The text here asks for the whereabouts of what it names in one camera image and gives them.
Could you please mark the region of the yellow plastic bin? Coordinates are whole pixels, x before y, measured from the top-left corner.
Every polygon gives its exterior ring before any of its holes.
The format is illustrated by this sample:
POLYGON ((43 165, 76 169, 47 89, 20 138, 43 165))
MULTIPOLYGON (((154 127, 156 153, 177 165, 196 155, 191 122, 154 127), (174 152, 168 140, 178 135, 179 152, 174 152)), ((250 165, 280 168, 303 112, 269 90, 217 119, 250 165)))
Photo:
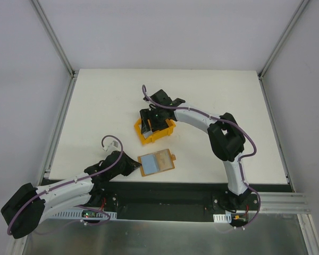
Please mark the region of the yellow plastic bin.
POLYGON ((176 124, 174 123, 173 120, 166 120, 166 122, 169 126, 167 129, 153 132, 153 134, 150 137, 148 137, 147 139, 144 139, 144 137, 141 134, 141 119, 139 118, 137 120, 137 122, 134 124, 134 129, 136 131, 136 134, 137 134, 141 144, 146 145, 149 143, 154 143, 155 141, 157 141, 163 137, 170 136, 173 133, 174 128, 176 127, 176 124))

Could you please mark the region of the orange leather card holder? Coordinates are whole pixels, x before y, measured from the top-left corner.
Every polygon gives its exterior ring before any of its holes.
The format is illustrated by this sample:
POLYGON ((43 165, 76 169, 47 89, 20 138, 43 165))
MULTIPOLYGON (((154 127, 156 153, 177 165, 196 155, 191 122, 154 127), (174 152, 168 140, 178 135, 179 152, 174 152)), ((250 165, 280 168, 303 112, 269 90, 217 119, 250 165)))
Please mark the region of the orange leather card holder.
POLYGON ((149 153, 146 155, 142 155, 142 156, 138 157, 138 162, 141 163, 140 172, 141 172, 142 177, 150 176, 150 175, 154 175, 154 174, 158 174, 161 172, 166 172, 166 171, 175 169, 174 161, 176 160, 176 156, 174 154, 172 154, 169 149, 164 149, 164 150, 167 150, 171 155, 172 168, 167 169, 165 171, 160 171, 158 169, 155 154, 159 151, 149 153))

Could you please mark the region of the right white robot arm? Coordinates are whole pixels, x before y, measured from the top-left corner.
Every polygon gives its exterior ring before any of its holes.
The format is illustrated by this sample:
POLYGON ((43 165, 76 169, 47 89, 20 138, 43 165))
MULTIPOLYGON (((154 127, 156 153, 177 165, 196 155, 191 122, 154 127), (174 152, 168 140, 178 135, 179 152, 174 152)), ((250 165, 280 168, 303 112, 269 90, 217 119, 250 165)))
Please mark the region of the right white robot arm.
POLYGON ((142 86, 146 109, 140 110, 141 134, 155 134, 169 127, 169 121, 189 124, 208 135, 213 154, 223 161, 228 179, 229 205, 233 209, 243 208, 249 192, 240 160, 246 142, 244 131, 240 130, 233 115, 212 115, 193 107, 181 98, 171 99, 164 90, 152 96, 142 86))

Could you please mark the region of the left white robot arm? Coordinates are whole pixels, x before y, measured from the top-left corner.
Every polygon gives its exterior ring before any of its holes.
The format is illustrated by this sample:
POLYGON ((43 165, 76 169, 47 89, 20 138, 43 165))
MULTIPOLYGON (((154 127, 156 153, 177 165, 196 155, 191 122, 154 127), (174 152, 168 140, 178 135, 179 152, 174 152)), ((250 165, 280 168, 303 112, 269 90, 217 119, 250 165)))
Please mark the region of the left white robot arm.
POLYGON ((74 177, 37 187, 22 185, 1 209, 8 235, 20 239, 62 210, 85 204, 98 206, 107 182, 118 175, 128 176, 140 167, 141 163, 125 152, 115 150, 74 177))

